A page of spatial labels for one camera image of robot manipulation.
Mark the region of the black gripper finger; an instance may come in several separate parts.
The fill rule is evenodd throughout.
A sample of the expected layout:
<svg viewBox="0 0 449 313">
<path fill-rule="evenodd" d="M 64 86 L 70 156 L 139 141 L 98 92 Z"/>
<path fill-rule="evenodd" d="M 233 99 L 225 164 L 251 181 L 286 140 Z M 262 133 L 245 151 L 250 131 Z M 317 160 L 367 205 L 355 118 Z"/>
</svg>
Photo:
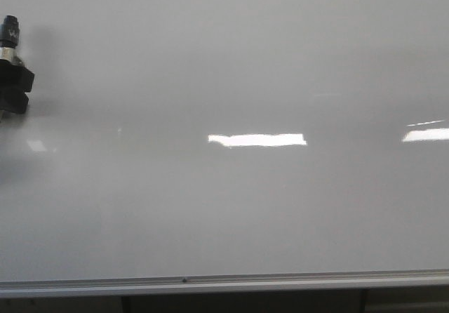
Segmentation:
<svg viewBox="0 0 449 313">
<path fill-rule="evenodd" d="M 29 98 L 22 91 L 15 89 L 1 90 L 1 111 L 24 114 L 27 111 Z"/>
<path fill-rule="evenodd" d="M 34 73 L 7 60 L 1 60 L 1 89 L 14 88 L 25 93 L 32 91 Z"/>
</svg>

